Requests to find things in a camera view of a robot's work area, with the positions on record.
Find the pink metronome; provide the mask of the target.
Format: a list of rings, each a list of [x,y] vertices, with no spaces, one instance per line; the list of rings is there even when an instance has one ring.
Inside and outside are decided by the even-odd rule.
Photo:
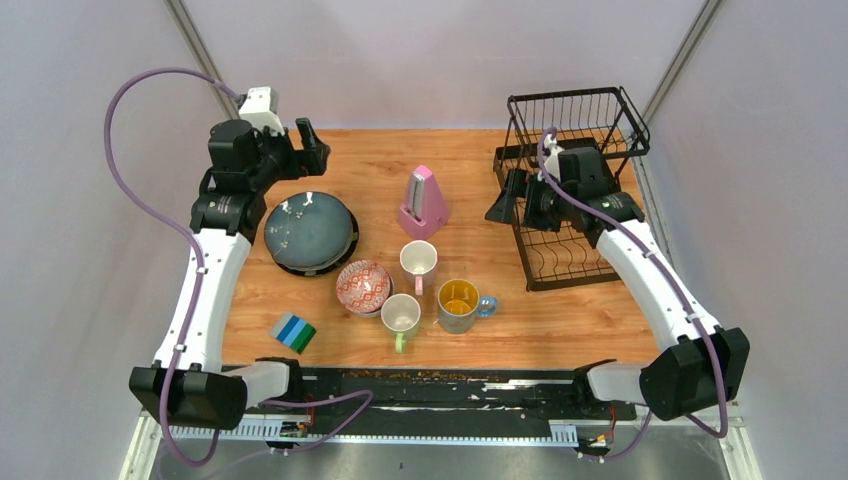
[[[419,165],[408,178],[398,224],[413,240],[428,240],[448,219],[448,204],[434,173]]]

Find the pink mug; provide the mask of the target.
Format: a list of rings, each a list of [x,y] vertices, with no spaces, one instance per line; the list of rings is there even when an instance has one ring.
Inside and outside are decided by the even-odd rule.
[[[416,296],[434,283],[438,259],[436,247],[425,240],[413,240],[401,249],[400,265]]]

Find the blue mug yellow inside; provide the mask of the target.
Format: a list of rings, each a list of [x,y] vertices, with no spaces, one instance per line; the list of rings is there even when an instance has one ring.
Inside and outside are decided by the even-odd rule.
[[[438,322],[450,334],[469,331],[478,318],[488,318],[497,312],[498,301],[482,295],[465,279],[446,281],[438,290]]]

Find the black wire dish rack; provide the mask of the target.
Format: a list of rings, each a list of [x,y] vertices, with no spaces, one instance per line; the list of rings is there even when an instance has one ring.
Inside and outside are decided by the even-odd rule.
[[[621,86],[512,95],[505,143],[496,149],[493,170],[501,192],[512,168],[539,172],[537,143],[545,129],[557,130],[562,148],[596,147],[606,162],[611,193],[589,201],[619,221],[641,217],[631,163],[649,150],[650,132]],[[530,291],[609,282],[618,275],[595,246],[604,227],[582,211],[563,220],[558,232],[523,225],[525,196],[514,196],[511,226]]]

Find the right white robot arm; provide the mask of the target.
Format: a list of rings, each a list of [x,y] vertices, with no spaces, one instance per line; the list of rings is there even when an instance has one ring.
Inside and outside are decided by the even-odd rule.
[[[658,249],[633,197],[621,191],[597,148],[542,147],[536,171],[509,169],[489,221],[540,232],[569,225],[611,265],[630,291],[657,344],[645,366],[608,360],[586,366],[571,403],[596,417],[612,401],[640,404],[662,420],[692,418],[735,400],[750,353],[740,328],[724,328],[684,285]]]

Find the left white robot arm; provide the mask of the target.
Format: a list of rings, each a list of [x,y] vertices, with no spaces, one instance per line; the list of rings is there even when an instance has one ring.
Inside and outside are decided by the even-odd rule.
[[[240,272],[275,183],[319,176],[330,148],[307,118],[295,121],[302,147],[286,128],[257,128],[226,120],[210,130],[211,165],[199,185],[184,234],[189,262],[175,315],[149,367],[136,367],[129,388],[161,427],[232,430],[249,408],[269,400],[283,413],[298,411],[306,386],[293,360],[267,357],[223,371],[222,347]]]

